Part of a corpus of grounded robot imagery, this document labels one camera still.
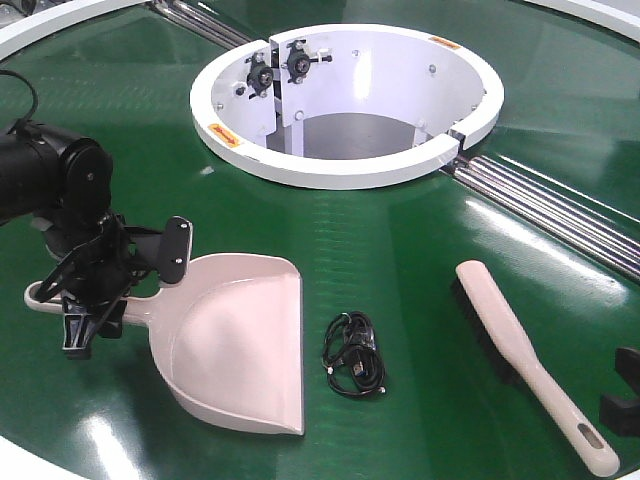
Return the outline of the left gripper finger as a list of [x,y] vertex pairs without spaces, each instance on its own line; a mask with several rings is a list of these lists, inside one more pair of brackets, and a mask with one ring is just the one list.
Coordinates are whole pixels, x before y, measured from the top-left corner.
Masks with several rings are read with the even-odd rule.
[[176,285],[184,278],[192,250],[193,225],[184,217],[169,218],[163,230],[126,226],[138,270],[156,271],[159,280]]
[[119,339],[123,334],[125,301],[85,306],[69,296],[62,297],[64,340],[68,359],[90,359],[96,336]]

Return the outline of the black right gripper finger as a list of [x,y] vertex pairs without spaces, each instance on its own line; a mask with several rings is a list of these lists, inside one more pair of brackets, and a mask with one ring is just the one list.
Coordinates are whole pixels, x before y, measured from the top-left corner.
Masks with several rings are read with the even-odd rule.
[[619,347],[615,352],[615,371],[637,395],[639,391],[639,350]]
[[602,395],[599,405],[599,420],[618,436],[638,437],[639,399]]

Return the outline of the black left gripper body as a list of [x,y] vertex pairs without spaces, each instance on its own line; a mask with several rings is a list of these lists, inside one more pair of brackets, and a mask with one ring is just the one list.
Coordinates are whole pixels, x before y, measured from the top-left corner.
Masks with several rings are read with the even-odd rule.
[[107,307],[126,296],[135,284],[128,261],[130,240],[124,218],[107,212],[97,233],[71,249],[33,293],[40,303],[56,295],[70,296],[87,310]]

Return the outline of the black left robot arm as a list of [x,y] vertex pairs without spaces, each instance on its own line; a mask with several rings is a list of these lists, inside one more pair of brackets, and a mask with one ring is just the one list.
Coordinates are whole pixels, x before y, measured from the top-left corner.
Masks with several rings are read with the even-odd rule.
[[28,298],[58,299],[62,350],[88,360],[95,337],[119,338],[131,289],[151,272],[178,284],[191,255],[193,227],[174,216],[164,229],[127,224],[111,208],[113,160],[94,139],[25,114],[1,133],[1,221],[32,215],[56,266]]

